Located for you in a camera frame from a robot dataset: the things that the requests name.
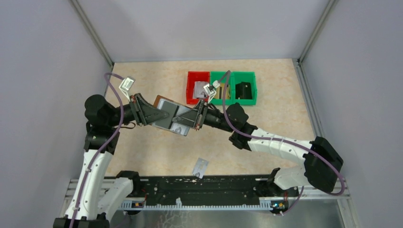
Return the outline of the brown leather card holder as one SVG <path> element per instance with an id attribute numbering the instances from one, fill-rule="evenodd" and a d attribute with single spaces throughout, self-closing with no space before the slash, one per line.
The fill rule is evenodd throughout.
<path id="1" fill-rule="evenodd" d="M 158 95 L 154 101 L 154 107 L 168 113 L 168 117 L 152 123 L 153 127 L 170 131 L 175 134 L 187 136 L 190 128 L 180 123 L 175 123 L 173 118 L 190 110 L 189 107 L 166 97 Z"/>

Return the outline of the silver grey credit card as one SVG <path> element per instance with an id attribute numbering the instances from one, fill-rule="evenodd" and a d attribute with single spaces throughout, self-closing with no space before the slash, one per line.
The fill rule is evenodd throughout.
<path id="1" fill-rule="evenodd" d="M 192 176 L 202 179 L 207 170 L 208 164 L 209 162 L 207 160 L 198 158 L 193 168 Z"/>

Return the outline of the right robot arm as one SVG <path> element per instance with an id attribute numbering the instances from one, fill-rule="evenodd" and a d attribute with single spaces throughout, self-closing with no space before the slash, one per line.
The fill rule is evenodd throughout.
<path id="1" fill-rule="evenodd" d="M 312 141 L 296 140 L 264 131 L 248 123 L 248 115 L 238 103 L 225 110 L 210 109 L 200 101 L 193 109 L 175 116 L 173 122 L 195 130 L 207 125 L 231 133 L 229 140 L 238 149 L 266 152 L 296 164 L 292 168 L 272 171 L 268 191 L 274 196 L 297 186 L 311 185 L 330 195 L 341 195 L 345 190 L 340 174 L 343 159 L 324 137 Z M 335 192 L 336 182 L 341 190 Z"/>

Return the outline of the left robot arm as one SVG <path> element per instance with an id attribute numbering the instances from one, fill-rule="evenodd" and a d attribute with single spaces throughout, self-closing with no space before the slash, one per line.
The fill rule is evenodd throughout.
<path id="1" fill-rule="evenodd" d="M 85 101 L 86 138 L 84 160 L 77 188 L 63 217 L 56 218 L 55 228 L 108 228 L 110 220 L 129 195 L 142 192 L 139 174 L 120 172 L 113 186 L 101 197 L 107 167 L 115 153 L 123 124 L 135 121 L 151 125 L 169 116 L 144 100 L 140 93 L 130 96 L 129 103 L 113 107 L 102 95 Z"/>

